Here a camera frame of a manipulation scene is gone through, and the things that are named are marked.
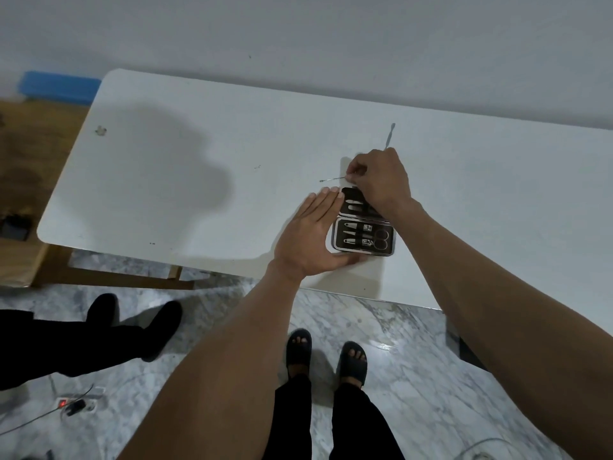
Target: black slipper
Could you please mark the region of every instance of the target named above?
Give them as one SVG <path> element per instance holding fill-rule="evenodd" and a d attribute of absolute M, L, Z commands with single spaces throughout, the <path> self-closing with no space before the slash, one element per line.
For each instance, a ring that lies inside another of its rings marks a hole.
<path fill-rule="evenodd" d="M 360 352 L 360 358 L 349 356 L 349 350 L 353 349 L 356 353 Z M 364 386 L 366 381 L 366 372 L 368 370 L 368 361 L 361 360 L 362 355 L 366 355 L 364 349 L 357 343 L 348 340 L 344 343 L 341 350 L 341 356 L 338 358 L 337 375 L 339 378 L 352 377 L 357 379 Z"/>
<path fill-rule="evenodd" d="M 293 339 L 300 338 L 300 343 L 292 342 Z M 285 347 L 285 366 L 290 365 L 306 365 L 311 366 L 311 350 L 313 348 L 313 342 L 311 340 L 311 333 L 306 329 L 296 329 L 289 335 L 287 339 L 287 346 Z"/>

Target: scissors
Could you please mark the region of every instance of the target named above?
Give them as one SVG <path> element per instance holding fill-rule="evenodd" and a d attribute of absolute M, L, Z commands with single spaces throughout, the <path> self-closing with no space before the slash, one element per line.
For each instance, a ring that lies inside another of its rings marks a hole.
<path fill-rule="evenodd" d="M 364 247 L 374 247 L 377 250 L 387 250 L 389 239 L 389 232 L 385 229 L 378 229 L 374 235 L 362 234 L 361 239 L 345 239 L 344 243 L 351 245 L 362 245 Z"/>

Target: marble floor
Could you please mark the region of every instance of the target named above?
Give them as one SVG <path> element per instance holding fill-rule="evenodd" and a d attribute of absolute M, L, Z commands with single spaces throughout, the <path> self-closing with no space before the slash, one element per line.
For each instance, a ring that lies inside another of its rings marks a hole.
<path fill-rule="evenodd" d="M 168 266 L 123 257 L 78 252 L 73 264 L 91 269 L 164 277 Z M 0 289 L 0 308 L 32 310 L 41 319 L 84 320 L 103 292 L 119 297 L 121 320 L 146 325 L 170 299 L 184 307 L 183 322 L 152 363 L 140 359 L 79 378 L 54 373 L 0 392 L 0 433 L 54 408 L 62 394 L 82 394 L 94 385 L 96 410 L 66 417 L 56 411 L 0 435 L 0 460 L 112 460 L 129 440 L 165 380 L 192 346 L 253 287 L 244 278 L 188 270 L 194 291 L 157 291 L 54 285 Z M 313 335 L 313 458 L 332 449 L 333 369 L 345 340 L 368 355 L 365 391 L 394 431 L 407 459 L 507 460 L 568 458 L 529 422 L 491 374 L 459 360 L 446 341 L 438 310 L 300 290 L 290 328 Z M 287 378 L 283 367 L 280 383 Z"/>

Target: table top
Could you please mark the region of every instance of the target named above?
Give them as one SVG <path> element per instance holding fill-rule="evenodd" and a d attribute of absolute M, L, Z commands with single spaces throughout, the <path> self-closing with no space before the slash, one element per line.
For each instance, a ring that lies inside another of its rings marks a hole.
<path fill-rule="evenodd" d="M 613 133 L 599 129 L 114 70 L 38 234 L 260 278 L 303 198 L 383 147 L 391 123 L 431 216 L 613 334 Z M 438 308 L 399 238 L 390 257 L 302 285 Z"/>

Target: open case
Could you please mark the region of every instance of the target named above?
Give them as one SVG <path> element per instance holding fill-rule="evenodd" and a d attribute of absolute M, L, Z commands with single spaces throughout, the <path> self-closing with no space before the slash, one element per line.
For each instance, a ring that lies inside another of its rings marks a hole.
<path fill-rule="evenodd" d="M 369 255 L 394 254 L 396 233 L 389 221 L 366 201 L 357 187 L 343 188 L 340 216 L 332 228 L 332 246 Z"/>

